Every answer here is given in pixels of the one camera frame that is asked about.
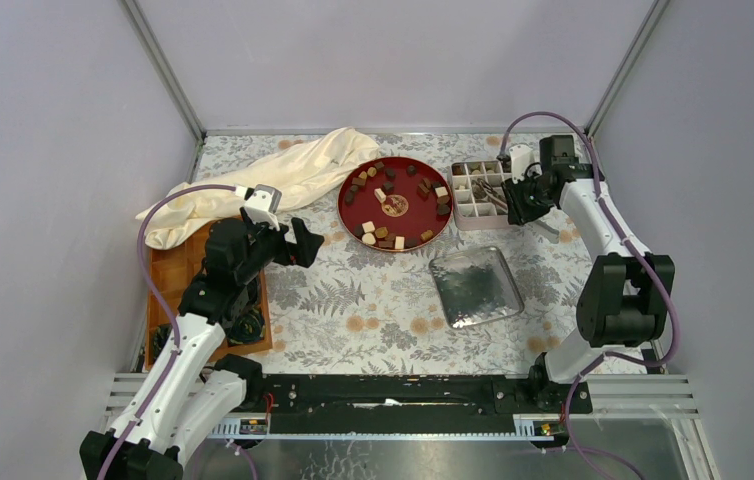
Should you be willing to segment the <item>pink tin with white dividers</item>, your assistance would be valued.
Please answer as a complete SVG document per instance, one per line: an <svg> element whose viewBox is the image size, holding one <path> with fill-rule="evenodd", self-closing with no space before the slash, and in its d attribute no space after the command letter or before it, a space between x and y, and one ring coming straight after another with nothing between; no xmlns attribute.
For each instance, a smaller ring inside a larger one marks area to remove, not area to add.
<svg viewBox="0 0 754 480"><path fill-rule="evenodd" d="M471 191L471 181L483 179L502 189L509 175L504 175L499 161L456 162L450 166L449 184L454 197L454 221L461 231L507 229L508 212L500 214L490 203L477 202Z"/></svg>

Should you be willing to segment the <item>silver metal tongs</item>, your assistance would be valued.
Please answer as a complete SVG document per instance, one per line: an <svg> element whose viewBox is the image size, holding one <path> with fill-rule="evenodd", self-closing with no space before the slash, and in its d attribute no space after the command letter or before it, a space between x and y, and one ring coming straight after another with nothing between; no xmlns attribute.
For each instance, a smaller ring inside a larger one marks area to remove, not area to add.
<svg viewBox="0 0 754 480"><path fill-rule="evenodd" d="M508 212L503 190L500 187L492 186L483 179L473 179L471 181L472 196L477 202L490 203L500 214Z"/></svg>

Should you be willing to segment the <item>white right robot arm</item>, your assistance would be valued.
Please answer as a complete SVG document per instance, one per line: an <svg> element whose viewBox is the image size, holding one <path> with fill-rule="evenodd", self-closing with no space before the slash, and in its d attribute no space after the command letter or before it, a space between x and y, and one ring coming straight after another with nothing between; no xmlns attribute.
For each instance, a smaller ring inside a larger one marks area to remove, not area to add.
<svg viewBox="0 0 754 480"><path fill-rule="evenodd" d="M553 209L582 235L593 260L576 304L576 327L537 357L520 392L542 412L567 412L582 377L607 356L659 339L666 330L675 266L629 229L598 165L582 161L570 135L543 138L536 150L520 145L498 157L510 173L502 190L508 221L523 226Z"/></svg>

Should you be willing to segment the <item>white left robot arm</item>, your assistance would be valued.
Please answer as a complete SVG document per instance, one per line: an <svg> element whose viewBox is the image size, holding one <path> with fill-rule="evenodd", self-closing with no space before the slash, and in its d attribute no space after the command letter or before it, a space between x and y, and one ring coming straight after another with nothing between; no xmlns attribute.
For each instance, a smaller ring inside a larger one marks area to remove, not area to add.
<svg viewBox="0 0 754 480"><path fill-rule="evenodd" d="M79 449L88 479L180 479L186 463L231 410L262 401L262 368L228 354L203 388L190 389L227 330L260 290L270 263L310 267L324 242L304 221L273 227L247 218L213 223L198 273L184 291L166 347L130 404L103 433L89 432Z"/></svg>

